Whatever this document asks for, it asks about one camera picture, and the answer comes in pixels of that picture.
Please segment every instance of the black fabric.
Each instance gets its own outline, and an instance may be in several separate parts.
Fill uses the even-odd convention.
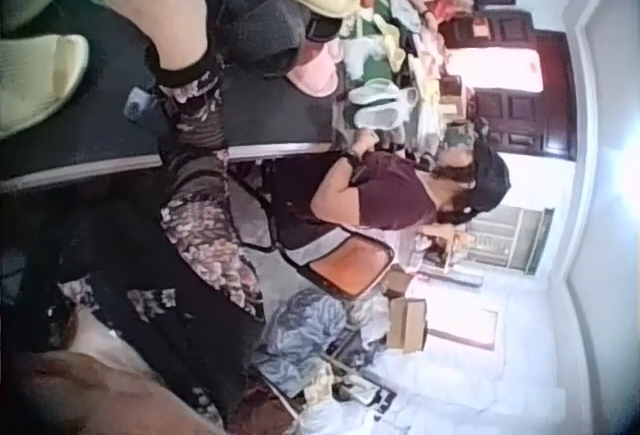
[[[62,243],[53,278],[81,280],[83,304],[131,344],[171,391],[200,413],[208,409],[204,397],[228,420],[241,400],[262,324],[209,287],[158,223],[125,202],[78,209],[56,237]],[[173,303],[165,303],[162,313],[145,316],[134,303],[147,294],[166,301],[159,297],[168,291]]]
[[[336,229],[311,213],[311,199],[325,175],[340,158],[327,152],[273,163],[268,180],[278,238],[288,250],[302,248]]]
[[[156,47],[153,44],[149,44],[145,50],[145,61],[151,73],[156,77],[158,85],[167,88],[182,87],[214,69],[217,66],[216,55],[213,50],[214,43],[212,40],[208,42],[207,49],[202,57],[181,70],[163,69],[160,66],[160,58]]]

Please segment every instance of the bracelet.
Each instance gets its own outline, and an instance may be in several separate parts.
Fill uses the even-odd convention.
[[[340,158],[346,158],[354,172],[362,166],[362,158],[350,148],[343,150]]]

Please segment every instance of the door panel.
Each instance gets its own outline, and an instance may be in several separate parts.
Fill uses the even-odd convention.
[[[508,21],[505,27],[517,32]],[[489,121],[492,142],[499,150],[575,160],[575,94],[566,35],[543,31],[535,35],[542,92],[476,89],[467,105],[468,117]]]
[[[476,37],[473,33],[474,21],[486,19],[490,36]],[[522,10],[487,10],[477,12],[473,17],[455,18],[440,26],[448,48],[483,47],[536,47],[533,19],[529,12]]]

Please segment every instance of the cardboard box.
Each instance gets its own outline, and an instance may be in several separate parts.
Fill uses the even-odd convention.
[[[396,298],[389,302],[387,346],[404,353],[422,350],[427,325],[427,302],[415,298]]]
[[[405,272],[400,265],[392,265],[382,279],[382,293],[389,299],[403,297],[412,279],[413,275]]]

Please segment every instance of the shoe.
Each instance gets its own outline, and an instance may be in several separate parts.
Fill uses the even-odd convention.
[[[80,35],[0,40],[0,140],[57,112],[88,62],[89,43]]]
[[[409,121],[418,99],[418,91],[415,88],[404,88],[397,100],[358,110],[353,117],[353,124],[356,128],[369,130],[393,130]]]

